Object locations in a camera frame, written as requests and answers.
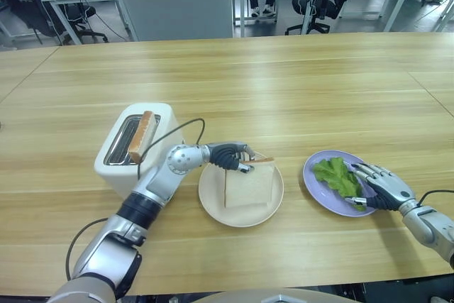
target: bread slice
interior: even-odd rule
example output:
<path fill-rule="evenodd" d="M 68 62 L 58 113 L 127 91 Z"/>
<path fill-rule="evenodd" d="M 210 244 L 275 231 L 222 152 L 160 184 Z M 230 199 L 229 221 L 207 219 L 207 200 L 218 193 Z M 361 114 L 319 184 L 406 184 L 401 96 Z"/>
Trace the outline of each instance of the bread slice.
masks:
<path fill-rule="evenodd" d="M 227 209 L 271 202 L 272 180 L 275 172 L 273 158 L 249 161 L 254 170 L 245 174 L 239 171 L 226 171 L 224 206 Z"/>
<path fill-rule="evenodd" d="M 152 111 L 144 111 L 128 147 L 128 154 L 135 163 L 140 162 L 143 152 L 152 143 L 156 125 L 155 114 Z"/>

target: wooden table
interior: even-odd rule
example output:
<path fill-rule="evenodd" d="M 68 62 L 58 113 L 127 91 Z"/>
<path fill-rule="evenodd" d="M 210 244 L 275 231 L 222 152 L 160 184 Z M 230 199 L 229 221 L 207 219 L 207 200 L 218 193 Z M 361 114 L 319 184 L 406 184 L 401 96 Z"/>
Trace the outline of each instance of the wooden table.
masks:
<path fill-rule="evenodd" d="M 452 84 L 453 48 L 448 33 L 58 48 L 0 103 L 0 294 L 52 294 L 65 281 L 73 235 L 117 210 L 121 200 L 93 162 L 118 115 L 138 101 L 171 104 L 180 123 L 204 117 L 202 142 L 242 140 L 274 156 L 285 194 L 269 221 L 229 228 L 202 209 L 200 170 L 193 171 L 141 248 L 131 294 L 449 273 L 399 213 L 338 216 L 299 177 L 312 153 L 339 149 L 395 171 L 419 197 L 454 189 L 452 102 L 435 91 Z M 185 138 L 195 140 L 198 130 L 188 127 Z M 454 217 L 452 202 L 439 194 L 426 203 Z M 96 229 L 80 238 L 73 262 Z"/>
<path fill-rule="evenodd" d="M 56 50 L 41 48 L 0 53 L 0 102 Z"/>

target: white toaster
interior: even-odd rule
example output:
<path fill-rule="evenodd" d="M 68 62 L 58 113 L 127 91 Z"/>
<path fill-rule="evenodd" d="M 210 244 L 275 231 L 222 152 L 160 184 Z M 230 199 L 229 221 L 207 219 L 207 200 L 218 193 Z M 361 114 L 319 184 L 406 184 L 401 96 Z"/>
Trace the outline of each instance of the white toaster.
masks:
<path fill-rule="evenodd" d="M 131 193 L 137 183 L 137 164 L 129 157 L 128 146 L 144 111 L 152 111 L 157 121 L 150 143 L 178 127 L 170 105 L 165 103 L 132 104 L 116 120 L 94 161 L 96 173 L 106 180 L 113 190 L 123 198 L 126 198 Z M 170 145 L 183 142 L 182 132 L 176 131 L 153 146 L 140 165 L 140 173 L 142 175 L 145 174 L 157 162 L 162 150 Z"/>

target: lettuce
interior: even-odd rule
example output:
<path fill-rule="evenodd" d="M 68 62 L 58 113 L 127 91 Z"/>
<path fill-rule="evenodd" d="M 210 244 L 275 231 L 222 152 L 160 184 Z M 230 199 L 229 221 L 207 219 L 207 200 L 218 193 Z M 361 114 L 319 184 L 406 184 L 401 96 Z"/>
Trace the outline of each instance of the lettuce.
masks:
<path fill-rule="evenodd" d="M 329 188 L 337 191 L 342 197 L 362 197 L 362 187 L 356 176 L 350 172 L 342 158 L 322 160 L 312 167 L 315 178 L 324 181 Z M 361 205 L 353 205 L 358 211 L 366 208 Z"/>

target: purple plate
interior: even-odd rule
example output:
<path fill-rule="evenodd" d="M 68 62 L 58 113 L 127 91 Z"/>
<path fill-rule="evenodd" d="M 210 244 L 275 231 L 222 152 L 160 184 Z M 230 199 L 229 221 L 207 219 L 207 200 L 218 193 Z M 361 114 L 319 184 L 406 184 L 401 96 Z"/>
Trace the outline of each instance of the purple plate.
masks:
<path fill-rule="evenodd" d="M 309 159 L 307 159 L 303 168 L 304 183 L 306 184 L 309 193 L 311 193 L 314 199 L 318 201 L 321 206 L 334 213 L 340 214 L 341 216 L 367 216 L 375 212 L 375 209 L 370 207 L 367 207 L 365 211 L 358 211 L 352 205 L 347 203 L 337 193 L 337 191 L 329 188 L 326 182 L 317 181 L 314 172 L 312 172 L 312 167 L 323 159 L 329 160 L 336 157 L 343 158 L 343 160 L 347 163 L 347 168 L 349 170 L 353 170 L 351 166 L 352 163 L 363 162 L 360 158 L 340 150 L 322 150 L 321 152 L 313 154 Z M 362 195 L 364 197 L 373 197 L 376 195 L 375 191 L 368 184 L 365 184 L 359 178 L 358 181 L 362 186 Z"/>

